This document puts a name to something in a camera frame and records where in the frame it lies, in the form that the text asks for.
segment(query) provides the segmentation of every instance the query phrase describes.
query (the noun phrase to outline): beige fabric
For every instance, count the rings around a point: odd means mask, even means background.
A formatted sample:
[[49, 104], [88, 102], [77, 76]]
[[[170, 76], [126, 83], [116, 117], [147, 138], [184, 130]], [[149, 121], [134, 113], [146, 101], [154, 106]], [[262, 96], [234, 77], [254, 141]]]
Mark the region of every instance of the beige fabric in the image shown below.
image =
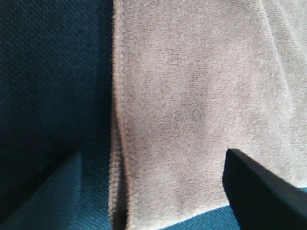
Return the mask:
[[114, 10], [114, 223], [128, 214], [126, 229], [155, 230], [227, 205], [227, 148], [307, 186], [305, 0], [115, 0]]

